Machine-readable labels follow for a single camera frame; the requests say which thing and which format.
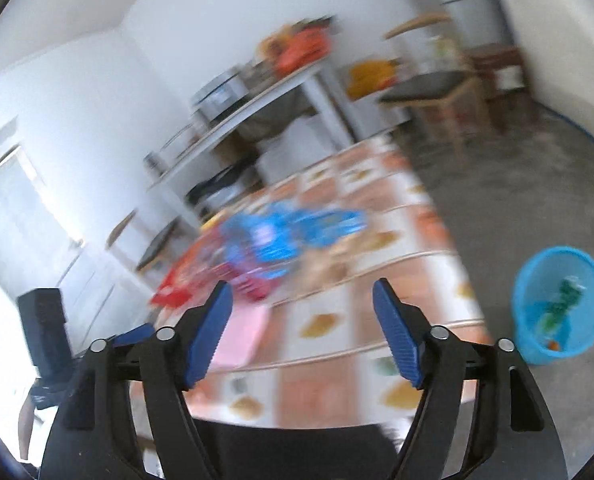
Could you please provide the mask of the green label plastic bottle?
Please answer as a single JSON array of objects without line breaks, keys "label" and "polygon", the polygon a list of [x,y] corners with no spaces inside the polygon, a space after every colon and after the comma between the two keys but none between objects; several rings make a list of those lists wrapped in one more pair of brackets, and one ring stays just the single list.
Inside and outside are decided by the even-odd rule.
[{"label": "green label plastic bottle", "polygon": [[545,347],[551,340],[556,340],[562,324],[580,304],[584,290],[580,278],[574,275],[566,276],[559,283],[557,294],[545,304],[538,323],[539,340]]}]

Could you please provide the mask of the red snack bag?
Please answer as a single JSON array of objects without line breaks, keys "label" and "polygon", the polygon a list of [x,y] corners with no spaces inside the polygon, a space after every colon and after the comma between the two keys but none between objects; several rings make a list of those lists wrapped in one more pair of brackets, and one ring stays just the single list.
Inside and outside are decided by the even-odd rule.
[{"label": "red snack bag", "polygon": [[218,278],[209,262],[211,243],[201,237],[190,245],[162,280],[149,303],[154,307],[177,309],[198,300]]}]

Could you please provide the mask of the pink scouring sponge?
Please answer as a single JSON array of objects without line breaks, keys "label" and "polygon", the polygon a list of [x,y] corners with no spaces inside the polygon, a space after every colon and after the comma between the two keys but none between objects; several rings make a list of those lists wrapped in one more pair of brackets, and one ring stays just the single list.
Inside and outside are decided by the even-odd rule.
[{"label": "pink scouring sponge", "polygon": [[238,370],[250,363],[268,326],[267,304],[234,304],[211,360],[210,372]]}]

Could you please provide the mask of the blue plastic wrapper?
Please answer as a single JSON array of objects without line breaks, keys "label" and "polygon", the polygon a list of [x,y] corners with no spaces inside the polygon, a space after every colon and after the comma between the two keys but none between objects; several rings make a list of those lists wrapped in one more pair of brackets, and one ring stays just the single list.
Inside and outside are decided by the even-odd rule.
[{"label": "blue plastic wrapper", "polygon": [[327,249],[368,227],[362,210],[297,207],[271,202],[239,211],[217,228],[224,262],[265,280],[283,278],[308,249]]}]

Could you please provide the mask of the red milk drink can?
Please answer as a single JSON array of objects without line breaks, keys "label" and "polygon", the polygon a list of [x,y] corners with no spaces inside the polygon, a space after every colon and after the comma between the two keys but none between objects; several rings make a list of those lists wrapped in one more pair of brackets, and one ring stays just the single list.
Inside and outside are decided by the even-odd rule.
[{"label": "red milk drink can", "polygon": [[280,284],[285,272],[272,266],[232,266],[230,283],[239,296],[249,301],[268,298]]}]

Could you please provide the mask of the beige cloth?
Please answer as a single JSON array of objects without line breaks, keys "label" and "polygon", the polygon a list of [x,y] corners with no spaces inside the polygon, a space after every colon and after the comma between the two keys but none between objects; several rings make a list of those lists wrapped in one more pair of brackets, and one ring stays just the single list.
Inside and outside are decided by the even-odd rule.
[{"label": "beige cloth", "polygon": [[306,248],[296,274],[300,292],[326,289],[348,278],[359,244],[355,238],[345,237],[326,247]]}]

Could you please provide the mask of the blue plastic trash basket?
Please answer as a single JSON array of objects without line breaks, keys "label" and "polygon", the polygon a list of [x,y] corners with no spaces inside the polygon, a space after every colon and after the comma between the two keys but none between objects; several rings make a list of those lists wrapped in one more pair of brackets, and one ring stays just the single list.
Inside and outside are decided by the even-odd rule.
[{"label": "blue plastic trash basket", "polygon": [[594,344],[594,259],[569,246],[520,269],[512,297],[515,344],[531,365],[573,358]]}]

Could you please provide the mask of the white door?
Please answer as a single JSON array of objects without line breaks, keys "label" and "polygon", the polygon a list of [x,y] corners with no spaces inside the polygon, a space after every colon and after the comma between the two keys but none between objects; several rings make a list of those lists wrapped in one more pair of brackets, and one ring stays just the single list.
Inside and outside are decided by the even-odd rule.
[{"label": "white door", "polygon": [[11,300],[35,288],[62,293],[73,351],[147,321],[146,298],[55,216],[50,196],[15,139],[0,130],[0,286]]}]

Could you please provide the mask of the wooden chair left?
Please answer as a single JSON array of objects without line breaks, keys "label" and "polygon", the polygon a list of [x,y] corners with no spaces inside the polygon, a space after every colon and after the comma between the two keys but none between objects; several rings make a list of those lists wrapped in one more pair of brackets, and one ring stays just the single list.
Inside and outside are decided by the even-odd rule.
[{"label": "wooden chair left", "polygon": [[157,230],[148,226],[140,212],[133,209],[111,230],[105,249],[126,270],[140,274],[164,257],[180,226],[180,219],[173,218]]}]

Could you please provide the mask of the black bag under table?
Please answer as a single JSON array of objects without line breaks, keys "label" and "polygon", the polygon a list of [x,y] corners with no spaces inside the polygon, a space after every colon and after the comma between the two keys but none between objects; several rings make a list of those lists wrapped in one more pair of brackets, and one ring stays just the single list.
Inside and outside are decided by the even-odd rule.
[{"label": "black bag under table", "polygon": [[185,195],[186,203],[198,208],[208,205],[212,208],[221,207],[231,200],[247,194],[261,178],[254,162],[240,160],[221,170],[208,180],[197,183]]}]

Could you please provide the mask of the wooden chair right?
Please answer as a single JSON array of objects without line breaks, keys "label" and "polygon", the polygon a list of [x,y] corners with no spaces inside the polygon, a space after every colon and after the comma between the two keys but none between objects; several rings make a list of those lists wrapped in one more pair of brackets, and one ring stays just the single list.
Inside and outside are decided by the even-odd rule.
[{"label": "wooden chair right", "polygon": [[458,125],[455,104],[469,93],[474,104],[477,131],[488,133],[491,122],[483,99],[482,81],[463,52],[451,14],[446,11],[419,14],[385,32],[382,39],[391,41],[431,27],[442,27],[444,33],[431,43],[434,57],[430,67],[424,72],[419,60],[413,58],[411,77],[389,87],[379,98],[379,105],[406,108],[418,114],[423,110],[435,110],[446,129],[457,163],[463,167],[467,164],[465,141]]}]

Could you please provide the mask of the dark wooden stool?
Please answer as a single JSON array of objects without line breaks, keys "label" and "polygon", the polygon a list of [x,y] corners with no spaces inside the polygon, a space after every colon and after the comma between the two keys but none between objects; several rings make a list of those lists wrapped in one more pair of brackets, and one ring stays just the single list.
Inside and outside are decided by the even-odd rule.
[{"label": "dark wooden stool", "polygon": [[496,132],[506,133],[508,110],[518,96],[524,102],[528,123],[534,125],[539,121],[540,112],[533,97],[531,75],[520,47],[495,42],[467,48],[464,53],[482,82],[483,99]]}]

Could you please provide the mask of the yellow bag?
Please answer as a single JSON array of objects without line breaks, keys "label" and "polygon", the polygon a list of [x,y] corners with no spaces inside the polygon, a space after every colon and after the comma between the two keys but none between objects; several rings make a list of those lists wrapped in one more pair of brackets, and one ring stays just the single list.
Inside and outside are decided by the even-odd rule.
[{"label": "yellow bag", "polygon": [[354,64],[349,70],[347,95],[352,101],[386,90],[397,82],[397,65],[375,58]]}]

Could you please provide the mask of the white side table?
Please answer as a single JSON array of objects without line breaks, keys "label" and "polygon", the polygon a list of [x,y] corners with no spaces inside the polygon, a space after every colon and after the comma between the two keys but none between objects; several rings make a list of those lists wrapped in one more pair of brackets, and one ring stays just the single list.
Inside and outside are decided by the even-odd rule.
[{"label": "white side table", "polygon": [[300,88],[311,106],[321,116],[338,151],[358,143],[358,133],[363,132],[361,117],[348,99],[328,57],[303,66],[287,77],[272,84],[233,114],[211,128],[209,132],[182,153],[181,158],[150,186],[173,208],[189,226],[198,229],[199,217],[184,198],[173,189],[172,181],[192,160],[211,151],[242,122],[257,114],[289,91]]}]

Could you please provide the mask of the red plastic bag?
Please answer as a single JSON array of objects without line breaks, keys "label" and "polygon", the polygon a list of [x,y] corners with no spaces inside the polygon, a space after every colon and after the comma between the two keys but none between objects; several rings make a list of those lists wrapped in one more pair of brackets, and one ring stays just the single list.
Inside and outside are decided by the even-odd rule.
[{"label": "red plastic bag", "polygon": [[286,77],[299,68],[325,58],[330,52],[330,39],[326,28],[311,27],[297,32],[278,56],[276,74]]}]

